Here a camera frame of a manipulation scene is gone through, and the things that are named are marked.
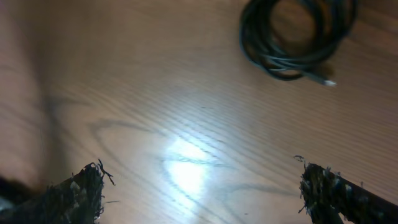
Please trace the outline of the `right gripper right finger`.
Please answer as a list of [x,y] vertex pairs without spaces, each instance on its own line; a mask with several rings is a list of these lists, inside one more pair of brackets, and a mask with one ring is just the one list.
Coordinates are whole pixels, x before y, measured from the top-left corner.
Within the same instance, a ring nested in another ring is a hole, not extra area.
[[294,158],[304,164],[300,197],[312,223],[397,223],[396,204],[342,178],[330,167],[309,163],[299,155]]

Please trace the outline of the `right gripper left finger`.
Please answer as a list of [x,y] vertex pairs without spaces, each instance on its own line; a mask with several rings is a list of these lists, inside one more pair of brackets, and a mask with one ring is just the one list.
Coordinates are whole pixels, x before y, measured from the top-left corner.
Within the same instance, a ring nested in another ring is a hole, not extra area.
[[1,224],[94,224],[103,213],[103,163],[90,163],[69,179],[33,193],[1,179]]

